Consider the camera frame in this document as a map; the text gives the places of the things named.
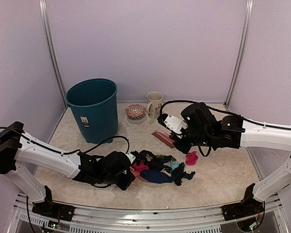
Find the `pink hand brush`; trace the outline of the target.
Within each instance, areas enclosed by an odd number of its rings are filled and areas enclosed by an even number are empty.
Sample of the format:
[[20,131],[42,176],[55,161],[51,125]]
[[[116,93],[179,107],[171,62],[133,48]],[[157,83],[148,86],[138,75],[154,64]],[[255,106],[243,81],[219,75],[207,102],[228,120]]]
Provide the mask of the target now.
[[152,135],[167,145],[169,148],[175,148],[174,140],[172,140],[166,132],[155,130]]

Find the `pink dustpan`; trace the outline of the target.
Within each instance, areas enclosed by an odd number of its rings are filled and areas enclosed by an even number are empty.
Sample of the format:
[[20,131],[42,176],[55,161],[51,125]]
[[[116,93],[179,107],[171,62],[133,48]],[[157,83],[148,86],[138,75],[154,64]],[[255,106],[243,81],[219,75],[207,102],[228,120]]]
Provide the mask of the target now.
[[143,171],[150,170],[149,166],[147,165],[148,162],[151,161],[151,158],[146,156],[145,159],[137,160],[130,168],[132,174],[143,182],[149,182],[148,180],[144,179],[141,175]]

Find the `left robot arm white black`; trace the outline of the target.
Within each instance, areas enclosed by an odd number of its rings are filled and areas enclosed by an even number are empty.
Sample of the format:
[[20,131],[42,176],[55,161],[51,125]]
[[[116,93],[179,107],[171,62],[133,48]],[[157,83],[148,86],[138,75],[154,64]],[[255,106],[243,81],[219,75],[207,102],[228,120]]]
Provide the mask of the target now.
[[36,139],[25,132],[23,126],[16,121],[8,127],[0,127],[0,174],[8,177],[48,216],[58,212],[58,204],[52,200],[51,190],[35,179],[25,163],[98,188],[116,185],[125,191],[135,180],[130,167],[136,157],[129,152],[90,155],[81,150],[66,151]]

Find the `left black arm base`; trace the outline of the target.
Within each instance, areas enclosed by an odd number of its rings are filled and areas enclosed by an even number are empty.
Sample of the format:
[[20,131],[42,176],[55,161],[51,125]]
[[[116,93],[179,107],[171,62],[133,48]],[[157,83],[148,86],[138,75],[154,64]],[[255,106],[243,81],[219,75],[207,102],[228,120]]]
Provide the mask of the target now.
[[55,218],[58,221],[72,221],[75,207],[68,204],[54,202],[51,190],[45,185],[45,195],[40,202],[33,202],[32,212],[42,216]]

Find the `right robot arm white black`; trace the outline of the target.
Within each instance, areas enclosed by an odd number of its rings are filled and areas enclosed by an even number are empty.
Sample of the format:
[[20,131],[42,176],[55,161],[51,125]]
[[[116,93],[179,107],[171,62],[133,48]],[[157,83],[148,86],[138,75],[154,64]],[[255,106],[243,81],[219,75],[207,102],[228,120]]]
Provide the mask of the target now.
[[257,202],[291,184],[291,126],[253,121],[241,115],[224,112],[217,120],[214,108],[203,102],[188,101],[181,118],[160,111],[158,123],[168,129],[175,148],[188,153],[191,147],[208,147],[208,151],[221,148],[267,148],[290,152],[289,158],[265,179],[247,187],[239,212],[247,216],[257,208]]

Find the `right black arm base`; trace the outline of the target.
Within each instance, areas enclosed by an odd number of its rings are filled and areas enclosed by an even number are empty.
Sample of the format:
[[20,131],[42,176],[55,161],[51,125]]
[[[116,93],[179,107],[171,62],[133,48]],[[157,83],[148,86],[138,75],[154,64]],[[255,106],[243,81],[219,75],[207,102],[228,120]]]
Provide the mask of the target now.
[[237,203],[222,206],[225,221],[239,219],[247,216],[253,216],[265,211],[264,202],[259,202],[253,197],[253,188],[255,184],[249,185],[244,193],[244,198]]

